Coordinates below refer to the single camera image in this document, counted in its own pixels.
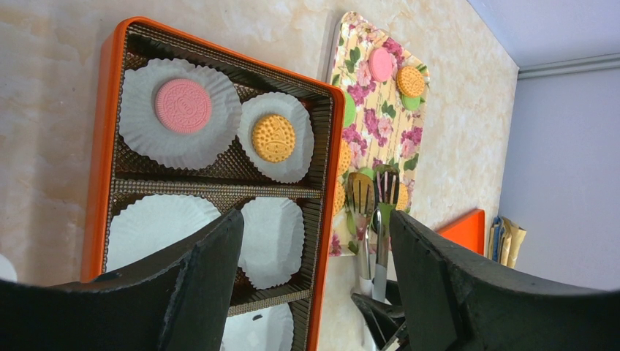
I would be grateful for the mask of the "floral tray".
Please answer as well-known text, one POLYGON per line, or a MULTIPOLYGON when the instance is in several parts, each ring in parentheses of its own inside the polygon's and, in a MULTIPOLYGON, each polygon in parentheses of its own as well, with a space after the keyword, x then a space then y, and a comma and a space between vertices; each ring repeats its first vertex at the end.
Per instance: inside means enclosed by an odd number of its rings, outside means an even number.
MULTIPOLYGON (((420 146, 426 115, 426 97, 416 111, 406 110, 401 103, 396 76, 402 67, 416 67, 426 84, 430 71, 426 64, 411 54, 386 31, 375 26, 357 12, 346 12, 336 25, 333 66, 329 81, 355 101, 356 118, 343 128, 342 139, 349 143, 352 162, 348 171, 336 181, 345 186, 352 172, 370 173, 377 165, 396 167, 400 182, 409 189, 410 212, 413 188, 420 158, 420 146), (373 79, 368 59, 375 48, 385 48, 393 57, 391 79, 380 83, 373 79)), ((358 238, 346 206, 333 216, 330 234, 331 257, 357 253, 358 238)))

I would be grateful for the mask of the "metal tongs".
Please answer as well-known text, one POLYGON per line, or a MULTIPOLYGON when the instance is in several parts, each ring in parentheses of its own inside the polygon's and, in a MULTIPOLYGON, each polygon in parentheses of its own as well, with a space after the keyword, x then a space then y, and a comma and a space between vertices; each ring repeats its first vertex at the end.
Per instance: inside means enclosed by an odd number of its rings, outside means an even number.
POLYGON ((345 186, 347 209, 358 239, 358 264, 362 293, 383 303, 387 289, 390 212, 399 199, 399 172, 380 164, 373 176, 349 174, 345 186))

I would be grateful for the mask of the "orange cookie box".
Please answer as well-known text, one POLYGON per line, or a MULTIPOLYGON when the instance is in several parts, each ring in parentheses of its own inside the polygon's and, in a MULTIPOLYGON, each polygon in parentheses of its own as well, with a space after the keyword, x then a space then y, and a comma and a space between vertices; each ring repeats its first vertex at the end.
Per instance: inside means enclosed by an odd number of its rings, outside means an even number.
POLYGON ((303 214, 300 269, 279 286, 257 290, 238 273, 230 315, 288 303, 294 319, 292 348, 316 350, 320 333, 325 274, 330 248, 336 169, 345 98, 331 84, 245 56, 150 18, 120 22, 103 42, 97 111, 91 152, 81 279, 106 270, 112 218, 146 195, 196 195, 219 211, 242 208, 256 197, 287 197, 303 214), (198 170, 171 168, 133 151, 120 136, 122 85, 126 72, 155 59, 185 59, 224 73, 241 101, 267 92, 296 97, 309 112, 314 133, 311 164, 301 180, 279 183, 252 164, 238 139, 198 170))

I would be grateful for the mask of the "orange box lid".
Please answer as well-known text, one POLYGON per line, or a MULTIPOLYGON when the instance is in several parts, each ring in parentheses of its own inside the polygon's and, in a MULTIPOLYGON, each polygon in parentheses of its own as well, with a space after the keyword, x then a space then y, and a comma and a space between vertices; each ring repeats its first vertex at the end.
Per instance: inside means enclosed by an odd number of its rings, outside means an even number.
POLYGON ((438 230, 442 237, 480 255, 485 254, 485 212, 474 209, 438 230))

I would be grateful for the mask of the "pink cookie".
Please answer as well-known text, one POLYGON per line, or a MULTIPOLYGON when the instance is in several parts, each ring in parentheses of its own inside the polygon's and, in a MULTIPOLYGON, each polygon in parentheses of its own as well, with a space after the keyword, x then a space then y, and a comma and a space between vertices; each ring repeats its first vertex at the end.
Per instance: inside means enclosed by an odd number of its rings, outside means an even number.
POLYGON ((190 135, 210 121, 212 103, 209 93, 199 83, 176 78, 165 82, 156 92, 154 110, 165 128, 190 135))
POLYGON ((368 59, 371 76, 383 83, 391 79, 393 73, 392 55, 383 47, 375 48, 368 59))

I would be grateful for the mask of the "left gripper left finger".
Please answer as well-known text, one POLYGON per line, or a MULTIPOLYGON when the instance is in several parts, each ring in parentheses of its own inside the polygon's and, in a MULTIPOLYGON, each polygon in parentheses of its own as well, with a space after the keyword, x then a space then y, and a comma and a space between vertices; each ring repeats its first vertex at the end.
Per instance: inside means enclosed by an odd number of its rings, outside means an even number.
POLYGON ((86 283, 1 282, 3 350, 218 350, 243 217, 232 209, 189 237, 86 283))

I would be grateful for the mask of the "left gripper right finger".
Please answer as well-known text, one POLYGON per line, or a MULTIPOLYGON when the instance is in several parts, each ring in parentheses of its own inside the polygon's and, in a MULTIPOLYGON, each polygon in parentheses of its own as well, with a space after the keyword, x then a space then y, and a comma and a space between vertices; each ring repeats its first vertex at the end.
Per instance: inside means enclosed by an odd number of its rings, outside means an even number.
POLYGON ((392 211, 408 350, 617 350, 619 293, 516 271, 392 211))

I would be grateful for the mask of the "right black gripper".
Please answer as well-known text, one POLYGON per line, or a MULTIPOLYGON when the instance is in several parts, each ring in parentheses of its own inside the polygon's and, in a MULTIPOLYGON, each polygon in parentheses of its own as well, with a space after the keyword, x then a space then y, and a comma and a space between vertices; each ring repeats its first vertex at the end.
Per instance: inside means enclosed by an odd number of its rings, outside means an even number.
POLYGON ((364 343, 367 350, 411 350, 398 282, 387 280, 387 301, 379 302, 361 293, 351 294, 366 324, 364 343))

